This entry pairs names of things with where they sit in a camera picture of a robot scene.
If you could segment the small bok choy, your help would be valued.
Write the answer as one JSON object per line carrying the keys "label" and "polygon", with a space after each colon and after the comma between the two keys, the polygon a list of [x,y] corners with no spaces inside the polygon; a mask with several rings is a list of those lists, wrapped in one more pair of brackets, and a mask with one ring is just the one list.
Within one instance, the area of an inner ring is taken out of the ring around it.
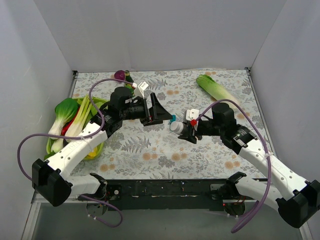
{"label": "small bok choy", "polygon": [[58,138],[55,140],[51,146],[51,151],[54,153],[58,153],[64,147],[64,139]]}

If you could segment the green glass bottle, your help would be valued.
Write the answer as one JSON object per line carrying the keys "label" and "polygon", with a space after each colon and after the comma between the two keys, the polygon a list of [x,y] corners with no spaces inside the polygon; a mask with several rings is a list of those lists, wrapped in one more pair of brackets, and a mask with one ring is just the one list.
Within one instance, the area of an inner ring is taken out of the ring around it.
{"label": "green glass bottle", "polygon": [[[124,75],[125,75],[125,81],[126,81],[126,82],[128,82],[128,83],[134,83],[134,80],[132,79],[129,70],[125,70],[125,71],[124,71]],[[131,84],[128,84],[128,83],[125,83],[124,86],[127,87],[127,88],[129,88],[129,89],[132,89],[132,85],[131,85]]]}

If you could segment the purple onion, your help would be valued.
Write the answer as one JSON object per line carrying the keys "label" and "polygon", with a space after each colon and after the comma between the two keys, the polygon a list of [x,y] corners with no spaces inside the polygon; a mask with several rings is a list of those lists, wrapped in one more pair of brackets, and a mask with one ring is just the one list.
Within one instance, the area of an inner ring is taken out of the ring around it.
{"label": "purple onion", "polygon": [[114,73],[114,78],[124,81],[126,79],[126,74],[123,70],[118,70]]}

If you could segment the white pill bottle blue label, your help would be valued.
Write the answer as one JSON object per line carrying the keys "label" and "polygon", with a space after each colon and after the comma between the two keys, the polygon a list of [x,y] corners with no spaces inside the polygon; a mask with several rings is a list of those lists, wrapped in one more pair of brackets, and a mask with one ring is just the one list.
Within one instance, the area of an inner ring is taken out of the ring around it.
{"label": "white pill bottle blue label", "polygon": [[177,135],[183,135],[188,132],[189,127],[184,122],[173,121],[170,124],[170,130]]}

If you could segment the napa cabbage on table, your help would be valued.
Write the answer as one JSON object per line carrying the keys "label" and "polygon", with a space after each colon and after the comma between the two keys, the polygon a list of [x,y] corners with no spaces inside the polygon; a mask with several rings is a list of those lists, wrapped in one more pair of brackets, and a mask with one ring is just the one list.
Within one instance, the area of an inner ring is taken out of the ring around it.
{"label": "napa cabbage on table", "polygon": [[213,80],[210,76],[206,74],[200,74],[195,81],[200,88],[202,88],[217,101],[228,99],[240,106],[239,101],[223,85]]}

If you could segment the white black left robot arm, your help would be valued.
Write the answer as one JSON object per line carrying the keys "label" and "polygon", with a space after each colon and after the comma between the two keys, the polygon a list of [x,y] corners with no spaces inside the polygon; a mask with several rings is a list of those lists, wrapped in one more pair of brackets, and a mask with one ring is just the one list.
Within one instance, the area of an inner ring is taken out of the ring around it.
{"label": "white black left robot arm", "polygon": [[139,119],[144,126],[162,124],[172,115],[150,94],[151,107],[140,96],[132,97],[126,87],[117,87],[110,95],[103,116],[96,114],[82,130],[89,136],[69,142],[46,161],[37,159],[32,164],[32,186],[54,207],[63,204],[69,197],[86,195],[100,200],[106,195],[107,181],[96,173],[86,176],[71,176],[74,168],[99,144],[106,141],[122,127],[124,120]]}

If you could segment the yellow white cabbage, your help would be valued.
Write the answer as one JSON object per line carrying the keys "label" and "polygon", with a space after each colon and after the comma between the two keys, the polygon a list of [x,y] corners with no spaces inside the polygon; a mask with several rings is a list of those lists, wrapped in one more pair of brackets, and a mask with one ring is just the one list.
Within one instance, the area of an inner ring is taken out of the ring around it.
{"label": "yellow white cabbage", "polygon": [[98,148],[95,147],[91,152],[88,153],[86,158],[88,159],[94,159],[98,155]]}

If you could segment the celery stalk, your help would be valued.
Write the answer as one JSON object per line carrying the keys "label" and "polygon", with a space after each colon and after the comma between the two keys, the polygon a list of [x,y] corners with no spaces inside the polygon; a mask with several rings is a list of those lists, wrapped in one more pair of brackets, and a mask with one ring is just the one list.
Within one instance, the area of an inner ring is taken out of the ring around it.
{"label": "celery stalk", "polygon": [[91,112],[92,103],[88,95],[86,95],[80,105],[79,111],[75,116],[75,119],[68,127],[65,136],[66,137],[77,137],[83,130],[85,122]]}

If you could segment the green plastic tray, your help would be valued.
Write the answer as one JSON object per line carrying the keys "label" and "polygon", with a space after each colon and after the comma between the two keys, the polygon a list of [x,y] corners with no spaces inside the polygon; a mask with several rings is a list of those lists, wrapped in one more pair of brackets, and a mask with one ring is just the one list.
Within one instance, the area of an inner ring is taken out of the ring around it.
{"label": "green plastic tray", "polygon": [[[92,97],[94,104],[100,108],[108,100]],[[54,109],[55,120],[49,130],[49,135],[59,135],[67,137],[78,137],[86,124],[98,113],[92,105],[89,97],[66,98]],[[49,137],[46,144],[46,152],[49,156],[53,155],[65,147],[71,140]],[[104,143],[93,148],[84,160],[93,160],[101,153]]]}

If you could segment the teal weekly pill organizer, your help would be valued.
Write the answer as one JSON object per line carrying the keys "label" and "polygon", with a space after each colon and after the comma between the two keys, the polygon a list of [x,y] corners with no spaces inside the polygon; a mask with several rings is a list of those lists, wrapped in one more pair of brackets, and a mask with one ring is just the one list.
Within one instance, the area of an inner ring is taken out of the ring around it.
{"label": "teal weekly pill organizer", "polygon": [[172,124],[172,123],[175,122],[175,121],[176,121],[176,115],[173,114],[173,115],[171,116],[171,119],[169,120],[169,124]]}

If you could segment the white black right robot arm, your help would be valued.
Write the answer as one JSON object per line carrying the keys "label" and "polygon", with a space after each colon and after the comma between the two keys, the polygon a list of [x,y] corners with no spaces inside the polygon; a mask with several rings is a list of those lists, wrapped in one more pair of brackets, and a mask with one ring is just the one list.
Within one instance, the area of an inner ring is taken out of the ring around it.
{"label": "white black right robot arm", "polygon": [[202,120],[197,109],[188,109],[184,121],[174,121],[170,130],[178,138],[196,144],[203,136],[219,136],[222,143],[238,156],[254,165],[267,177],[257,182],[242,172],[226,180],[224,188],[232,196],[243,195],[258,201],[246,217],[251,219],[262,204],[278,211],[293,228],[300,228],[320,209],[320,183],[308,181],[268,152],[261,139],[247,127],[237,123],[232,108],[220,102],[211,106],[212,118]]}

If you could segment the red chili pepper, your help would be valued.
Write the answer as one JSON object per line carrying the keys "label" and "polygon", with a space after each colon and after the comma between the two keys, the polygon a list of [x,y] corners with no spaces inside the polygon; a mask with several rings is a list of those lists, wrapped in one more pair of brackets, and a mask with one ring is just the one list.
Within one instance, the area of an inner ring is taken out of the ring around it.
{"label": "red chili pepper", "polygon": [[64,136],[64,135],[66,134],[67,130],[69,129],[69,127],[71,126],[71,124],[74,122],[74,120],[75,120],[75,118],[76,118],[76,116],[77,116],[77,114],[78,114],[78,112],[79,112],[79,109],[80,109],[80,108],[78,108],[78,110],[77,110],[76,114],[74,115],[74,117],[73,117],[69,122],[67,122],[67,123],[64,125],[64,127],[62,128],[62,131],[61,131],[61,135],[62,135],[62,136]]}

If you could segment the black table front rail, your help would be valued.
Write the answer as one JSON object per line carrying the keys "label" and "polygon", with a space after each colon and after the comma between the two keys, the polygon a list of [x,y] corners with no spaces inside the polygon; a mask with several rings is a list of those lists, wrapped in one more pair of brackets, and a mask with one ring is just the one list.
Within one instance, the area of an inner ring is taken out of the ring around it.
{"label": "black table front rail", "polygon": [[228,189],[225,179],[109,180],[98,200],[120,210],[209,209],[241,206],[249,197]]}

